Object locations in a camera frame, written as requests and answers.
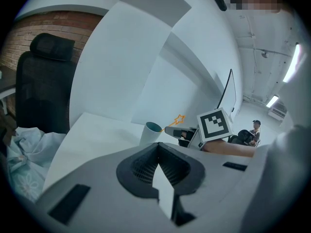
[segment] cap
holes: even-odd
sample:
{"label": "cap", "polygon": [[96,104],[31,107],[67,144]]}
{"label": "cap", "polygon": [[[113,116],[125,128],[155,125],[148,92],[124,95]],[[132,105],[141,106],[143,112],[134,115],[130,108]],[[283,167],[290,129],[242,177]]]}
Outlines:
{"label": "cap", "polygon": [[257,122],[259,125],[261,125],[261,122],[259,120],[254,120],[253,122]]}

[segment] fluorescent ceiling light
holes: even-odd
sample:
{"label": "fluorescent ceiling light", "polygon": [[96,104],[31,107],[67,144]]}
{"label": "fluorescent ceiling light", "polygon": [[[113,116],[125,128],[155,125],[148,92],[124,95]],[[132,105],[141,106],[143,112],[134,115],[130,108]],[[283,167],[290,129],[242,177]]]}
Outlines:
{"label": "fluorescent ceiling light", "polygon": [[283,79],[283,82],[287,83],[291,79],[291,77],[296,73],[296,65],[299,61],[299,54],[300,54],[300,45],[297,44],[290,68],[288,68],[288,71],[285,75],[285,78]]}
{"label": "fluorescent ceiling light", "polygon": [[268,102],[266,106],[270,108],[277,100],[278,96],[273,96],[273,98],[270,100],[270,102]]}

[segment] black office chair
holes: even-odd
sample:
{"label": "black office chair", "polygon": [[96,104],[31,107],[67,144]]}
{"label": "black office chair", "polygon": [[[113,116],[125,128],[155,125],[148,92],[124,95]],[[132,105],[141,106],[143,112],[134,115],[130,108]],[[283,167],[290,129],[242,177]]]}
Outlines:
{"label": "black office chair", "polygon": [[252,133],[247,130],[241,130],[238,135],[229,137],[228,142],[248,146],[253,139],[255,139],[255,136]]}
{"label": "black office chair", "polygon": [[16,123],[45,133],[69,131],[69,98],[76,64],[74,41],[37,35],[17,64]]}

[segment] person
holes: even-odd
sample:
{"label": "person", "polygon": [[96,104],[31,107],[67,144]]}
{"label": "person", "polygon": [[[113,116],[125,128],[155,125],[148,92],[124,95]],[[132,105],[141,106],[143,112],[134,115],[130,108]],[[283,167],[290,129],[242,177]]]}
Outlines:
{"label": "person", "polygon": [[249,145],[256,147],[259,143],[261,122],[259,120],[254,120],[253,123],[254,129],[250,130],[250,133],[252,133],[255,138],[249,143]]}

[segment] black vent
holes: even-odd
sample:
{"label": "black vent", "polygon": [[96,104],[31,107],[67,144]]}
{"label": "black vent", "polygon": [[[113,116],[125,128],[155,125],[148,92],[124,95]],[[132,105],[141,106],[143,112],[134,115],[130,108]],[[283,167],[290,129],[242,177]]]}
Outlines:
{"label": "black vent", "polygon": [[205,177],[200,162],[163,143],[154,143],[118,165],[118,180],[137,197],[157,199],[158,190],[152,187],[157,165],[179,196],[194,193]]}
{"label": "black vent", "polygon": [[157,158],[157,150],[151,150],[133,162],[131,171],[140,181],[152,185]]}

